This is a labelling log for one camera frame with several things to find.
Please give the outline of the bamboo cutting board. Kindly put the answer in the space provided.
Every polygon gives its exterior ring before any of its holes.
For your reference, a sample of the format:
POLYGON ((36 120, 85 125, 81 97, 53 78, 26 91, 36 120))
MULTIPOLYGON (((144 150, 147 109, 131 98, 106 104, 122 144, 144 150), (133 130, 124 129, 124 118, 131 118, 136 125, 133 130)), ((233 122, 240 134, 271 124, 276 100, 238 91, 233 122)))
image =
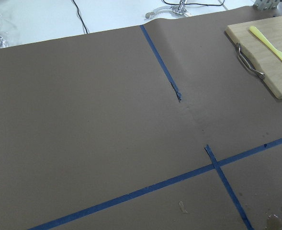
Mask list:
POLYGON ((251 31, 256 27, 282 52, 282 16, 228 25, 226 33, 234 44, 240 45, 244 54, 276 98, 282 99, 282 61, 251 31))

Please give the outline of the aluminium frame post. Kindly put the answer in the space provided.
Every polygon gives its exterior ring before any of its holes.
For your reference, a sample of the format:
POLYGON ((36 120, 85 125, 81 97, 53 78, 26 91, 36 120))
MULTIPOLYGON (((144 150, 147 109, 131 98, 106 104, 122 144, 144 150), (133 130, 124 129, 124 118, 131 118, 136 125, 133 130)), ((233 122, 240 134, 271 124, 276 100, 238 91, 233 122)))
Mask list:
POLYGON ((253 7, 259 11, 274 10, 279 3, 280 0, 255 0, 253 7))

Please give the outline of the yellow plastic knife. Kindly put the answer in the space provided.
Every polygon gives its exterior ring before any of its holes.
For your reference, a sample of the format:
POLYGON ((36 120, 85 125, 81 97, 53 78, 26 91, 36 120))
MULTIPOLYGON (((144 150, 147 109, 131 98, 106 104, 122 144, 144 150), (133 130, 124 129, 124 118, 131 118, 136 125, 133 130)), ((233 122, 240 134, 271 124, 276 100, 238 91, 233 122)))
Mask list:
POLYGON ((270 49, 282 62, 282 52, 279 51, 255 26, 250 26, 249 31, 256 36, 268 49, 270 49))

